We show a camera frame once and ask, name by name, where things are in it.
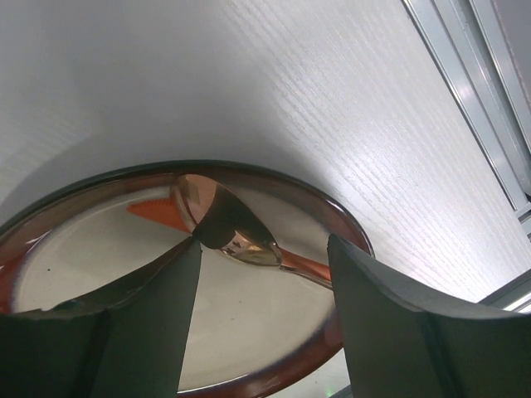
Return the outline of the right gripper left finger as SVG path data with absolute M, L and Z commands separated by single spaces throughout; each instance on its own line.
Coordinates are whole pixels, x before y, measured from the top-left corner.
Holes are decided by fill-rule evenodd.
M 188 238 L 48 310 L 1 318 L 4 397 L 174 397 L 202 259 Z

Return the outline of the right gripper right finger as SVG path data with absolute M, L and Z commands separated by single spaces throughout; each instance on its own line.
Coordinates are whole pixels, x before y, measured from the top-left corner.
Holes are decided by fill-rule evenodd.
M 336 235 L 328 257 L 355 396 L 529 396 L 529 315 L 444 294 Z

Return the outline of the copper spoon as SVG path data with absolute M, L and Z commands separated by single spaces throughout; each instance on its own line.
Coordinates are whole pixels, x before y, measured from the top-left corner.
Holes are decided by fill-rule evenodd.
M 207 248 L 248 265 L 279 269 L 332 288 L 327 265 L 280 248 L 265 224 L 220 182 L 198 174 L 179 175 L 170 198 L 184 225 Z

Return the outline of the red rimmed ceramic plate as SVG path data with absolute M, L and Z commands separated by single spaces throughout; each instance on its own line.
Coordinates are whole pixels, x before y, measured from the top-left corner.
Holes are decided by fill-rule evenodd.
M 202 259 L 174 397 L 266 397 L 326 363 L 343 345 L 331 289 L 239 262 L 190 231 L 126 210 L 148 199 L 171 200 L 175 178 L 189 173 L 231 190 L 284 250 L 323 265 L 331 235 L 373 250 L 344 206 L 279 172 L 200 160 L 127 167 L 63 187 L 2 224 L 1 318 L 54 308 L 193 238 Z

